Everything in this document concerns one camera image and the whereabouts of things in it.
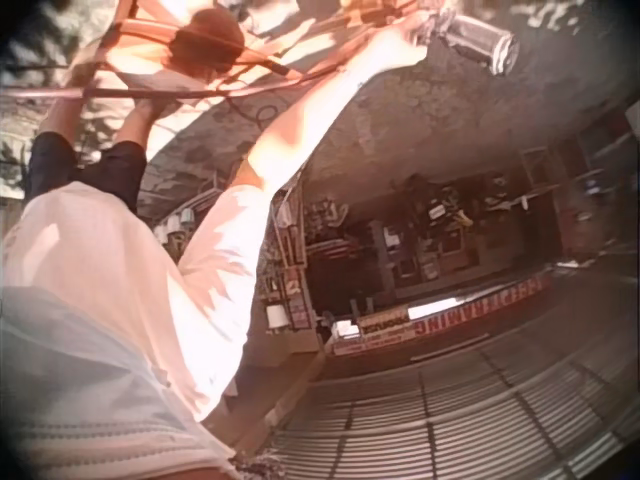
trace person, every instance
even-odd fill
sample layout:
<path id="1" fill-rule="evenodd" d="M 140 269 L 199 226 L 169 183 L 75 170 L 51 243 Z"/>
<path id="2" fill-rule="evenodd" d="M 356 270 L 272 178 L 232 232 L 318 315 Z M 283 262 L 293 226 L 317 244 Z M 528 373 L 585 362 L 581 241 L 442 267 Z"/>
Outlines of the person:
<path id="1" fill-rule="evenodd" d="M 2 422 L 35 476 L 248 478 L 199 422 L 241 359 L 270 201 L 362 85 L 425 58 L 414 32 L 427 20 L 377 30 L 274 120 L 177 265 L 134 215 L 161 108 L 140 102 L 101 161 L 79 171 L 82 102 L 56 102 L 4 251 Z"/>

